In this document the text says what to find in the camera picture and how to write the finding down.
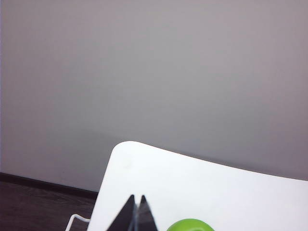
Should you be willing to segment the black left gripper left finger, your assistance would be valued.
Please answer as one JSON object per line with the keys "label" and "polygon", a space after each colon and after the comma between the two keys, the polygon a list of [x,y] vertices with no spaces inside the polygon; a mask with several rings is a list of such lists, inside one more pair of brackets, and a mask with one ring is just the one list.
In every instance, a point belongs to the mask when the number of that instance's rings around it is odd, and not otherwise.
{"label": "black left gripper left finger", "polygon": [[107,231],[131,231],[135,222],[136,204],[135,197],[131,195],[125,202],[120,212],[113,220]]}

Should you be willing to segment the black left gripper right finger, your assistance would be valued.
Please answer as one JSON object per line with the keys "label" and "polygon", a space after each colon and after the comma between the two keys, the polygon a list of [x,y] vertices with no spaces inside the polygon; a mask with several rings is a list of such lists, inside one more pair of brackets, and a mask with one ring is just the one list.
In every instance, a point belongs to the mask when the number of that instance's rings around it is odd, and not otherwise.
{"label": "black left gripper right finger", "polygon": [[141,196],[139,205],[136,207],[134,215],[135,231],[158,231],[151,208],[145,195]]}

